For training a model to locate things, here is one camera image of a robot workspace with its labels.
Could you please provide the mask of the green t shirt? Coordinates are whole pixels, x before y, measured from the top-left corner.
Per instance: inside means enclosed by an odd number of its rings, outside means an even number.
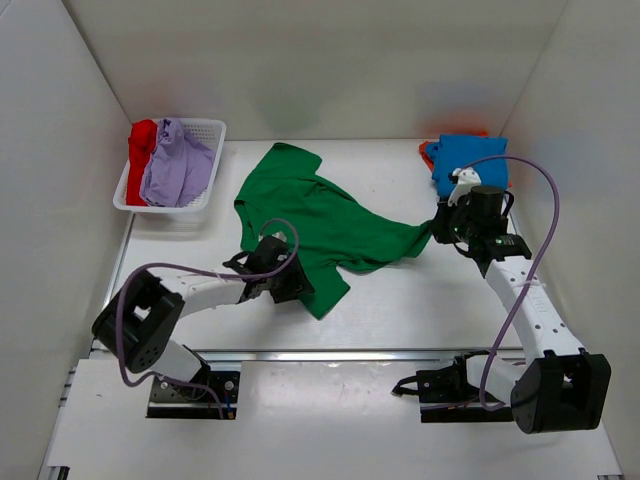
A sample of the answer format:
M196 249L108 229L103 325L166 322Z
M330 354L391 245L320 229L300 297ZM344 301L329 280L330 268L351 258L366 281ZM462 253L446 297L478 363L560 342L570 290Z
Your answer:
M405 257L415 258L431 238L428 222L412 226L386 219L338 185L319 176L318 155L275 143L244 181L234 208L240 246L253 250L260 230L274 218L288 221L299 235L297 257L314 288L300 301L322 319L349 292L339 267L369 273Z

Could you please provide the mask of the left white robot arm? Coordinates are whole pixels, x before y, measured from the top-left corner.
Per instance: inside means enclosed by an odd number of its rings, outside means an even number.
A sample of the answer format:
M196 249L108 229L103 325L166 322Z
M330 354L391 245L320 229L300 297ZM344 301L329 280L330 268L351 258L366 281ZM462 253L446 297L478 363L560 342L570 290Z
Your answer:
M276 304L315 292L297 252L281 234L262 238L254 250L236 254L223 266L225 271L217 273L167 265L176 276L156 276L154 265L141 267L102 310L91 331L117 357L127 385L135 384L129 374L153 375L188 402L219 403L207 362L172 339L178 322L264 292Z

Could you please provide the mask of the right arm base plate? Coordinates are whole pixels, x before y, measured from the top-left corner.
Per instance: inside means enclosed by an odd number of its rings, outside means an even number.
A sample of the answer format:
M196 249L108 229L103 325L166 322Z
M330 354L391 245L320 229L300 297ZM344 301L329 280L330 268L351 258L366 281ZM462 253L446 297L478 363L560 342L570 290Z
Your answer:
M509 407L488 411L480 405L479 389L467 381L467 358L459 355L444 367L417 370L399 380L391 394L416 397L422 424L513 422Z

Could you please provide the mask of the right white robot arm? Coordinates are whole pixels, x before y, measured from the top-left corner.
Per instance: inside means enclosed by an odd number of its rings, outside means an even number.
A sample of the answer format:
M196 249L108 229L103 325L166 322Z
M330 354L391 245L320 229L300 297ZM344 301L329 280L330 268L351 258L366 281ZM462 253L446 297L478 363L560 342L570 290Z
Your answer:
M536 274L524 239L508 230L511 192L482 183L472 168L450 174L452 192L438 201L434 239L477 265L507 312L525 362L497 351L467 353L449 367L448 387L460 400L484 400L509 412L527 434L594 430L611 377L602 354L589 353L557 312Z

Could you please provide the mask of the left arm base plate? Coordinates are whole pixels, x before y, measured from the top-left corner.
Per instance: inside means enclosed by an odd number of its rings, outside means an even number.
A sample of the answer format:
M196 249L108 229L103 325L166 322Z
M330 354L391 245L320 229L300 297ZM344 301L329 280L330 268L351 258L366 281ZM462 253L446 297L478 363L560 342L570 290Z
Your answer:
M204 383L215 392L174 385L164 378L154 379L147 402L150 419L235 420L241 380L239 362L210 363Z

